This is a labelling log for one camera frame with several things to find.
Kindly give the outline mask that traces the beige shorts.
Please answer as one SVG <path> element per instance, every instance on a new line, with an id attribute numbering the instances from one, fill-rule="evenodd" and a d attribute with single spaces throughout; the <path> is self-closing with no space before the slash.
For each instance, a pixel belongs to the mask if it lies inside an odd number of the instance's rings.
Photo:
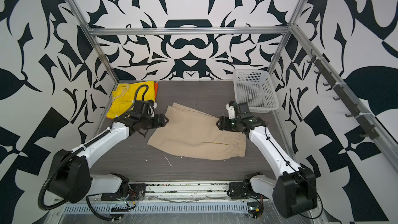
<path id="1" fill-rule="evenodd" d="M 174 156 L 226 160 L 244 157 L 246 136 L 238 132 L 221 131 L 218 118 L 195 109 L 173 103 L 165 113 L 169 122 L 158 128 L 148 145 Z"/>

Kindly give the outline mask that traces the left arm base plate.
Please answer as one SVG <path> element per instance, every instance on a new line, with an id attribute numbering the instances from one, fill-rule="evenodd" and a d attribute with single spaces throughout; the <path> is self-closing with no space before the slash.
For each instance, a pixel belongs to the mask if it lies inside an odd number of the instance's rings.
<path id="1" fill-rule="evenodd" d="M 145 196 L 147 184 L 144 183 L 134 183 L 134 184 L 124 184 L 121 188 L 113 194 L 102 194 L 102 201 L 135 201 L 141 197 Z"/>

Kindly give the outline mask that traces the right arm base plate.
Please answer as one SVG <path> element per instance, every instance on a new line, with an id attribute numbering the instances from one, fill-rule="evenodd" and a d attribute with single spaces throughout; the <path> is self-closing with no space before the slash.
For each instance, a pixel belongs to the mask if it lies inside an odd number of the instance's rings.
<path id="1" fill-rule="evenodd" d="M 252 188 L 246 183 L 229 183 L 229 188 L 227 190 L 227 196 L 232 200 L 239 199 L 260 199 L 260 195 L 255 193 Z"/>

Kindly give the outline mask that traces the yellow shorts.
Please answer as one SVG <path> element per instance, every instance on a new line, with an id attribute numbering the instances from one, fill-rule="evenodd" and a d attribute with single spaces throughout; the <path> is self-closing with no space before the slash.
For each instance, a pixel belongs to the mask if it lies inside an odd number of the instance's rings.
<path id="1" fill-rule="evenodd" d="M 112 91 L 112 104 L 106 117 L 114 119 L 126 112 L 133 104 L 136 90 L 142 85 L 147 85 L 148 91 L 144 95 L 146 87 L 142 87 L 136 99 L 141 101 L 143 96 L 145 101 L 155 101 L 154 83 L 154 81 L 149 81 L 135 84 L 119 84 L 116 90 Z"/>

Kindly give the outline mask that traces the orange shorts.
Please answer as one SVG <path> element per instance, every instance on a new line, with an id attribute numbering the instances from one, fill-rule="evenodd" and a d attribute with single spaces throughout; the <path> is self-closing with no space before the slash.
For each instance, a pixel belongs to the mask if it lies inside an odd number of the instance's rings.
<path id="1" fill-rule="evenodd" d="M 154 83 L 155 98 L 157 98 L 157 95 L 158 95 L 158 88 L 159 88 L 159 84 L 158 83 Z"/>

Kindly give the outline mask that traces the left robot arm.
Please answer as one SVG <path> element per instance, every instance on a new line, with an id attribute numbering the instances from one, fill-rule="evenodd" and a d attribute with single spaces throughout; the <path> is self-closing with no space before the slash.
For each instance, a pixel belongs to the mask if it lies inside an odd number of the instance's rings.
<path id="1" fill-rule="evenodd" d="M 90 141 L 72 150 L 58 151 L 38 195 L 38 207 L 49 211 L 67 202 L 76 203 L 84 198 L 108 194 L 124 198 L 129 180 L 118 173 L 93 175 L 92 166 L 114 146 L 134 133 L 145 136 L 148 130 L 162 128 L 169 122 L 164 114 L 155 114 L 153 101 L 135 100 L 121 116 Z"/>

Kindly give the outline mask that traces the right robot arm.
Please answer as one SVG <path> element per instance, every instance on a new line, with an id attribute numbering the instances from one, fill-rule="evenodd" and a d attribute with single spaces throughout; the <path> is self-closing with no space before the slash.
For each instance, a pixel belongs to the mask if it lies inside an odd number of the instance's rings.
<path id="1" fill-rule="evenodd" d="M 216 126 L 221 131 L 245 134 L 260 150 L 276 179 L 254 173 L 248 176 L 249 185 L 254 193 L 271 199 L 282 217 L 302 215 L 318 207 L 314 172 L 301 167 L 283 150 L 261 118 L 220 117 Z"/>

